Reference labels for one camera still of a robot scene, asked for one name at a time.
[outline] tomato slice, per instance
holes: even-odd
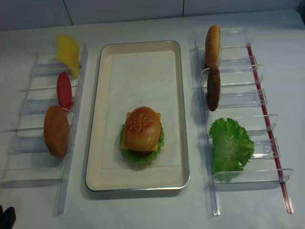
[[[57,98],[59,106],[63,109],[70,110],[72,106],[72,88],[70,79],[66,72],[59,74],[57,80]]]

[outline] top bun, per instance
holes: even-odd
[[[158,142],[160,134],[160,119],[149,107],[136,108],[126,120],[124,141],[131,150],[149,151]]]
[[[208,68],[217,65],[220,49],[220,28],[212,25],[205,38],[205,62]]]

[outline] white tray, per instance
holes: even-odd
[[[144,167],[120,153],[127,112],[148,106],[161,113],[164,147]],[[181,189],[189,180],[180,47],[174,41],[103,48],[86,184],[92,191]]]

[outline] white table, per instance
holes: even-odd
[[[215,23],[222,28],[255,29],[252,50],[257,62],[266,67],[263,87],[268,100],[268,113],[279,115],[274,135],[280,147],[282,167],[293,168],[295,171],[287,182],[295,210],[293,215],[286,213],[279,188],[220,193],[222,215],[208,217],[206,201],[209,200],[205,199],[203,191],[200,154],[196,147],[197,128],[192,119],[194,101],[188,36],[194,31],[208,30]],[[4,208],[14,206],[16,209],[15,229],[304,228],[305,30],[296,11],[235,13],[3,31],[0,32],[0,48],[16,37],[28,38],[59,32],[84,40],[89,50],[65,213],[54,215],[58,190],[56,184],[35,188],[2,188],[0,204]],[[101,50],[110,43],[162,40],[175,40],[181,47],[190,181],[186,188],[174,197],[113,199],[111,193],[91,193],[84,181],[87,164],[86,141],[92,89],[97,78]]]

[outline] yellow cheese slice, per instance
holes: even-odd
[[[78,57],[80,48],[67,35],[57,35],[57,60],[67,65],[73,76],[78,77]]]
[[[130,116],[131,112],[127,112],[127,115],[126,115],[126,121],[128,119],[128,117]],[[160,113],[157,113],[157,117],[159,119],[161,119],[161,114]],[[125,144],[124,142],[124,137],[122,138],[122,144],[121,144],[121,149],[129,149],[127,147],[127,145]],[[157,151],[158,150],[158,142],[149,150],[149,151]]]

